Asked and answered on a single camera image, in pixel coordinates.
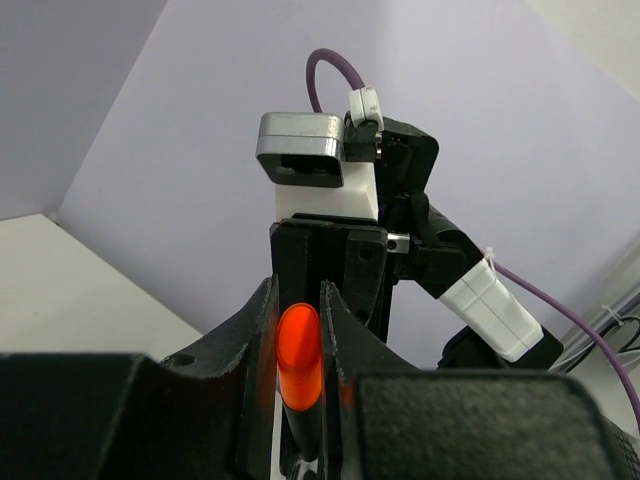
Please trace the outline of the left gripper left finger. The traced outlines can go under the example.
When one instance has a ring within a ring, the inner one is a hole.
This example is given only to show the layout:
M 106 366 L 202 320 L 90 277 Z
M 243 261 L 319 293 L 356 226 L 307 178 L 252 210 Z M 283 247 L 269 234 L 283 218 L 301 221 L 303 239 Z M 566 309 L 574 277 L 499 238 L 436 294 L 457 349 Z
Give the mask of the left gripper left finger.
M 102 479 L 267 479 L 275 404 L 276 277 L 162 362 L 138 360 Z

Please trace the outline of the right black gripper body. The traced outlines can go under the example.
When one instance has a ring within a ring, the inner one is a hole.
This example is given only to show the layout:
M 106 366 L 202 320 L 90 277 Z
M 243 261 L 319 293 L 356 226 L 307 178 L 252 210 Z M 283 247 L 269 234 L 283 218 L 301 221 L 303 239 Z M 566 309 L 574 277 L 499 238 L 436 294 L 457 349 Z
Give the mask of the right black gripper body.
M 293 218 L 270 228 L 273 273 L 280 309 L 318 307 L 320 286 L 335 284 L 345 304 L 386 342 L 393 288 L 411 280 L 437 299 L 470 269 L 470 239 L 437 212 L 426 221 L 427 240 L 412 221 L 397 231 L 344 218 Z

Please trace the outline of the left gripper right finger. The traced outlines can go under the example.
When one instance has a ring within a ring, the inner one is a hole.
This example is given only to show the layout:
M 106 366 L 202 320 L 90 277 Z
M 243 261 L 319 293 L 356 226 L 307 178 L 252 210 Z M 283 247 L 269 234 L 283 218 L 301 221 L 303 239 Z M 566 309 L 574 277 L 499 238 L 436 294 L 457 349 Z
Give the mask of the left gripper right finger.
M 539 371 L 424 371 L 320 290 L 324 461 L 339 479 L 616 479 L 620 453 L 577 381 Z

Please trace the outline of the black orange highlighter pen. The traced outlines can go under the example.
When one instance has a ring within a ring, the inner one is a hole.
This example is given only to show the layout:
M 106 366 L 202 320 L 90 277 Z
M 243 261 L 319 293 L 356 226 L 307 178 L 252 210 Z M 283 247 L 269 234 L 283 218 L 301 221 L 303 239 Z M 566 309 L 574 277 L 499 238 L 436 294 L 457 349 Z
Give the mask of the black orange highlighter pen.
M 320 401 L 306 410 L 283 406 L 280 440 L 280 464 L 292 463 L 296 458 L 306 462 L 317 459 L 321 439 Z

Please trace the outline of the orange highlighter cap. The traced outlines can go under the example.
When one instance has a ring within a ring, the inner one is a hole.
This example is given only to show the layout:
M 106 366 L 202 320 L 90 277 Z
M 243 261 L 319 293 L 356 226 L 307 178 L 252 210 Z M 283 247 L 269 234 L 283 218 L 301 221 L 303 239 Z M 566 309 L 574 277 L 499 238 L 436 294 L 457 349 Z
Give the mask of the orange highlighter cap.
M 291 305 L 277 329 L 276 355 L 284 404 L 298 412 L 310 409 L 321 394 L 322 339 L 319 315 L 307 303 Z

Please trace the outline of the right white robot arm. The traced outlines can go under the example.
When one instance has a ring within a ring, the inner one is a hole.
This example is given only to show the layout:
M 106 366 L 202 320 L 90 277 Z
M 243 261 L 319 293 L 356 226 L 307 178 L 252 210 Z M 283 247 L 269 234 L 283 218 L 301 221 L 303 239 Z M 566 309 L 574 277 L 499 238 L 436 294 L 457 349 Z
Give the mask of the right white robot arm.
M 394 287 L 413 281 L 463 321 L 443 368 L 547 370 L 561 342 L 504 286 L 487 253 L 428 199 L 435 138 L 389 118 L 265 114 L 256 156 L 275 184 L 271 259 L 280 305 L 317 305 L 334 283 L 378 339 Z

